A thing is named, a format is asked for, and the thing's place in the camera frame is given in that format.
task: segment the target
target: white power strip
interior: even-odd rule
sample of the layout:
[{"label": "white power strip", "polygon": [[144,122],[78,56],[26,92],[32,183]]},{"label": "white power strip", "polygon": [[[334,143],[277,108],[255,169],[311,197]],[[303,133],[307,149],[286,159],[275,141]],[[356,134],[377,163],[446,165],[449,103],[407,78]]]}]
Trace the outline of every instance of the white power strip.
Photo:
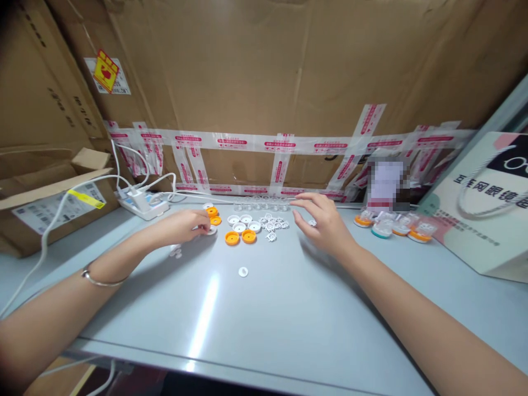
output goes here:
[{"label": "white power strip", "polygon": [[126,199],[120,199],[119,204],[126,210],[133,214],[141,217],[143,220],[149,221],[155,217],[161,216],[169,210],[169,204],[167,201],[161,201],[158,198],[153,199],[154,195],[146,192],[145,199],[148,202],[149,208],[147,210],[140,210],[134,203],[134,200],[130,197]]}]

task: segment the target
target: white rope handle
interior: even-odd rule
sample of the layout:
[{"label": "white rope handle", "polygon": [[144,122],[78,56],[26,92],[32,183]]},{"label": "white rope handle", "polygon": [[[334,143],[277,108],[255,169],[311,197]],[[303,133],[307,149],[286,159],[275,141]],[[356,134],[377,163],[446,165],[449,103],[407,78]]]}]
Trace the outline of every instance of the white rope handle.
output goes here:
[{"label": "white rope handle", "polygon": [[482,217],[482,216],[486,216],[486,215],[490,215],[492,213],[496,213],[498,211],[501,211],[502,209],[505,209],[511,205],[514,205],[516,204],[517,202],[520,202],[522,201],[524,198],[527,198],[528,197],[528,191],[526,191],[524,194],[522,194],[521,196],[519,196],[518,198],[516,198],[515,200],[510,200],[508,202],[505,202],[499,206],[496,206],[494,208],[491,208],[491,209],[487,209],[485,211],[481,211],[481,212],[472,212],[472,211],[469,211],[465,208],[465,197],[466,197],[466,192],[469,188],[469,184],[471,183],[471,180],[475,179],[481,172],[482,170],[488,166],[488,164],[490,162],[492,162],[495,158],[497,158],[499,155],[501,155],[503,152],[505,151],[508,151],[508,150],[511,150],[513,148],[515,148],[516,146],[515,145],[511,145],[511,146],[507,146],[507,147],[504,147],[502,149],[500,149],[499,151],[497,151],[496,153],[494,153],[491,157],[487,158],[484,162],[482,162],[480,164],[479,167],[477,167],[473,173],[467,178],[467,183],[465,183],[462,188],[460,189],[460,192],[458,193],[458,207],[460,208],[461,212],[466,214],[466,215],[469,215],[469,216],[474,216],[474,217]]}]

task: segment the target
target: hand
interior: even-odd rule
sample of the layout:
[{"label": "hand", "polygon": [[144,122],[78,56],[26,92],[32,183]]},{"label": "hand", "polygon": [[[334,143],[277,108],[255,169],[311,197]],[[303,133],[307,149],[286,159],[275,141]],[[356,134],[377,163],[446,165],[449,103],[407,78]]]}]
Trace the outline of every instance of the hand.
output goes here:
[{"label": "hand", "polygon": [[343,223],[334,201],[325,195],[312,192],[299,194],[295,198],[298,201],[292,201],[290,204],[306,209],[317,222],[317,226],[309,225],[296,210],[293,211],[295,224],[319,249],[338,259],[340,255],[346,254],[349,247],[357,246]]},{"label": "hand", "polygon": [[189,242],[198,235],[207,235],[210,227],[211,223],[206,211],[182,210],[143,229],[140,231],[140,236],[154,250]]}]

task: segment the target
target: yellow tape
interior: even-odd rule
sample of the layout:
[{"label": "yellow tape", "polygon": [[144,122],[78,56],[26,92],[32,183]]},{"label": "yellow tape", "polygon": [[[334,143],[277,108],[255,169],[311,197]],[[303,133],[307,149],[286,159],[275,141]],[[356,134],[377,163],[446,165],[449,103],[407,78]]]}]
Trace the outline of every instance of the yellow tape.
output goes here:
[{"label": "yellow tape", "polygon": [[75,190],[68,190],[69,194],[75,196],[79,201],[82,201],[88,205],[95,206],[97,209],[101,209],[105,204],[101,201],[97,201],[95,198],[92,198],[90,195],[81,194]]}]

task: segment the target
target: open cardboard box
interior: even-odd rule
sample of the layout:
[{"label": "open cardboard box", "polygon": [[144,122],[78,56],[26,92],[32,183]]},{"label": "open cardboard box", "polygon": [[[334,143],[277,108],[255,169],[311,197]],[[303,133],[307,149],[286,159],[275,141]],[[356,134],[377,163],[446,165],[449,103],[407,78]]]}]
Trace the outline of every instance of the open cardboard box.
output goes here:
[{"label": "open cardboard box", "polygon": [[[40,249],[41,235],[50,224],[63,194],[72,187],[103,176],[109,154],[83,148],[49,149],[0,154],[0,251],[16,257]],[[97,209],[69,195],[48,243],[71,234],[119,206],[109,180],[76,189],[105,205]]]}]

